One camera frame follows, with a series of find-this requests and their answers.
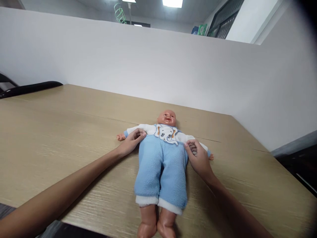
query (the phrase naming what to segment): blue pants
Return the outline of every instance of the blue pants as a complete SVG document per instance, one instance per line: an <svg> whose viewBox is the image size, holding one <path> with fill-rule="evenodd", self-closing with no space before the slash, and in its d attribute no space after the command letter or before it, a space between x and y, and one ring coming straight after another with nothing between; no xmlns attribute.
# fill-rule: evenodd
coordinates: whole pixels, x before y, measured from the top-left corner
<svg viewBox="0 0 317 238"><path fill-rule="evenodd" d="M188 155L182 142L169 144L154 135L140 143L134 192L141 207L157 204L182 214L187 204L185 170Z"/></svg>

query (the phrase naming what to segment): wooden table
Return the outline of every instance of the wooden table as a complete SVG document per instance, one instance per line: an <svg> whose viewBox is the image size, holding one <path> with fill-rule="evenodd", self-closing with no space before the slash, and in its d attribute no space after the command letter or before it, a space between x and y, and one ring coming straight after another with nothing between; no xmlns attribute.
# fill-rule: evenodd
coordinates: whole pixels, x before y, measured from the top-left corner
<svg viewBox="0 0 317 238"><path fill-rule="evenodd" d="M164 109L174 110L178 127L211 149L217 177L273 236L307 231L315 197L232 116L74 85L0 100L0 203L22 205L117 147L118 133L154 124ZM135 237L137 172L136 151L106 171L61 220L112 237ZM212 193L190 164L187 178L189 199L177 217L179 232L231 237Z"/></svg>

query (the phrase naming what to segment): doll leg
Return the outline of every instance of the doll leg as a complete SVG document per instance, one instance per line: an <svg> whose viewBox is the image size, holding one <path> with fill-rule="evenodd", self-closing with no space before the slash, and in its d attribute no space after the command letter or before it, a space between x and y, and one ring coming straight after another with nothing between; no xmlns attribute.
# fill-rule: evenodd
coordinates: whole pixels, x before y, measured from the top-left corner
<svg viewBox="0 0 317 238"><path fill-rule="evenodd" d="M134 185L135 201L139 204L141 212L137 237L152 237L156 233L156 204L159 201L162 162L163 153L158 139L147 135L140 143L139 172Z"/></svg>
<svg viewBox="0 0 317 238"><path fill-rule="evenodd" d="M138 229L138 238L150 238L153 237L156 233L156 211L154 204L140 207L141 213L141 224Z"/></svg>
<svg viewBox="0 0 317 238"><path fill-rule="evenodd" d="M162 208L158 219L158 232L163 238L176 237L173 225L176 219L176 214Z"/></svg>
<svg viewBox="0 0 317 238"><path fill-rule="evenodd" d="M157 227L162 237L175 237L173 224L176 215L181 215L187 204L185 171L188 155L181 143L171 146L171 149L164 150L164 169L158 199L158 206L162 210Z"/></svg>

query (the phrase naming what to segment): cartoon elephant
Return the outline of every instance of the cartoon elephant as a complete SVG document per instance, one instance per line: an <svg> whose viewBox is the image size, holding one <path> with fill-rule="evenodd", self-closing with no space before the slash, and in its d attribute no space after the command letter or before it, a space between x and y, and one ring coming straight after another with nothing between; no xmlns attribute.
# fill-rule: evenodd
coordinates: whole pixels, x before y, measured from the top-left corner
<svg viewBox="0 0 317 238"><path fill-rule="evenodd" d="M175 138L175 134L177 132L178 130L176 127L169 127L169 126L157 124L156 132L154 135L167 143L178 145L178 142L176 141L176 138Z"/></svg>

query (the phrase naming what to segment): ceiling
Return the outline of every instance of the ceiling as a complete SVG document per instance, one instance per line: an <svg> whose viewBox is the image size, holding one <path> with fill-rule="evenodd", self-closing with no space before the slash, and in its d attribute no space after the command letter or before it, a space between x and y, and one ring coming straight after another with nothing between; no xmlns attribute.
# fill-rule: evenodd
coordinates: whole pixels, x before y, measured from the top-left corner
<svg viewBox="0 0 317 238"><path fill-rule="evenodd" d="M100 11L114 12L117 0L77 0ZM182 8L163 6L162 0L135 0L131 14L138 17L156 18L182 23L204 22L221 0L183 0ZM124 13L129 13L128 4L119 0Z"/></svg>

